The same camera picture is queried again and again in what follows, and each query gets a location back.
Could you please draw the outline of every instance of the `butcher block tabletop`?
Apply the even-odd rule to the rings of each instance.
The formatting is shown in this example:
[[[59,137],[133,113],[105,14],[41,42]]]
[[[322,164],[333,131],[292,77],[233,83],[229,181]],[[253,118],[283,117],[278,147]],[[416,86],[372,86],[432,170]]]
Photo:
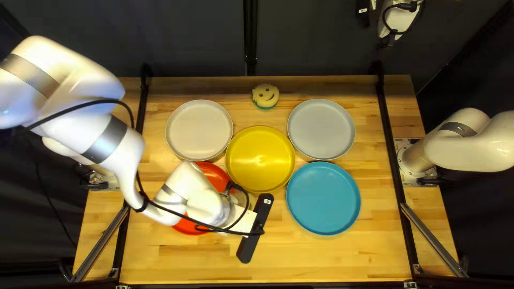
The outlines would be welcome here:
[[[126,101],[137,113],[139,78],[121,78]],[[287,136],[293,108],[312,98],[332,100],[344,107],[355,123],[350,150],[330,162],[346,170],[362,198],[355,224],[333,237],[314,235],[298,225],[287,209],[285,188],[273,193],[275,202],[250,263],[236,257],[240,236],[208,233],[187,236],[131,211],[120,282],[126,284],[311,283],[402,281],[411,278],[399,211],[391,177],[384,132],[375,92],[376,76],[194,77],[153,78],[146,106],[146,142],[139,173],[153,198],[180,163],[169,148],[164,128],[170,114],[195,99],[222,105],[237,134],[265,125]],[[280,101],[262,110],[250,99],[251,89],[271,83]],[[385,95],[394,137],[423,137],[424,130],[410,76],[385,77]],[[127,121],[122,108],[113,114]],[[210,160],[225,170],[225,153]],[[313,161],[296,151],[296,170]],[[405,188],[407,203],[456,258],[446,211],[438,187]],[[121,208],[121,192],[91,191],[85,208],[76,270]],[[419,263],[429,273],[449,275],[442,261],[413,227]],[[102,279],[111,267],[116,236],[86,280]]]

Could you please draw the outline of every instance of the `blue plate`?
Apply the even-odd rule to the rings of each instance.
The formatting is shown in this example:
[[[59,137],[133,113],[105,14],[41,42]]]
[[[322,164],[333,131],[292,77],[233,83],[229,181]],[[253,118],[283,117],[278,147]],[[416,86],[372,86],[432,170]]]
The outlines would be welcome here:
[[[315,161],[296,171],[287,185],[287,208],[306,230],[333,236],[350,228],[360,211],[360,193],[341,167]]]

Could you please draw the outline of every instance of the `yellow sponge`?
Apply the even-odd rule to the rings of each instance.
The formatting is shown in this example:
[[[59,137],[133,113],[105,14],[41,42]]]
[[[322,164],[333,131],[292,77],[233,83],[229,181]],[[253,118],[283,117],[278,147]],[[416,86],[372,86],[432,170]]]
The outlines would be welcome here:
[[[253,103],[255,103],[260,109],[272,109],[279,101],[279,97],[279,89],[269,83],[260,84],[252,89]]]

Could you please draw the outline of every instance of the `plate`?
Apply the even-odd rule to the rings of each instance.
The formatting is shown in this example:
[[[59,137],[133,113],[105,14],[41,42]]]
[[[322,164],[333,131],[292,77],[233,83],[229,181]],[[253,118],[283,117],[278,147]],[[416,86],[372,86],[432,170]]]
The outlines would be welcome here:
[[[282,188],[295,170],[295,149],[287,137],[269,127],[240,131],[225,155],[230,178],[253,193]]]
[[[333,236],[350,228],[359,216],[360,193],[341,167],[315,161],[292,176],[286,190],[287,208],[304,229]]]
[[[166,141],[180,158],[212,159],[232,138],[232,119],[223,106],[210,100],[192,100],[179,106],[166,123]]]
[[[337,103],[310,99],[292,110],[287,120],[287,134],[302,154],[317,160],[331,160],[350,149],[355,139],[355,124]]]
[[[218,190],[218,192],[223,192],[225,188],[227,187],[228,181],[230,181],[229,176],[226,172],[224,172],[220,167],[217,165],[211,164],[210,162],[206,161],[199,161],[196,163],[200,169],[204,172],[204,176],[207,177],[207,179],[211,182],[211,184]],[[196,224],[188,221],[186,219],[180,219],[174,228],[175,230],[184,233],[186,235],[191,236],[199,236],[206,234],[207,232],[197,231],[195,229]]]

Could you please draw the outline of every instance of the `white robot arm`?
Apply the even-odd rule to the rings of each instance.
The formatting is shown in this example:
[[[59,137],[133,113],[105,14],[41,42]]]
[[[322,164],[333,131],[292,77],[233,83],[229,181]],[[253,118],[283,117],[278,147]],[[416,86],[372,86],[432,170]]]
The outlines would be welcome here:
[[[398,163],[413,174],[435,165],[475,172],[509,169],[514,166],[514,111],[489,119],[477,109],[459,110],[405,150]]]
[[[119,80],[104,67],[44,37],[22,41],[0,68],[0,86],[6,87],[0,90],[0,128],[29,126],[82,103],[119,100],[125,93]],[[57,153],[112,171],[132,208],[144,208],[142,213],[149,218],[175,225],[179,216],[146,203],[136,190],[135,176],[144,140],[111,115],[115,105],[84,107],[44,122],[34,130]],[[218,227],[231,225],[244,210],[222,197],[201,169],[186,161],[170,175],[154,202]],[[250,232],[255,215],[247,211],[233,228]]]

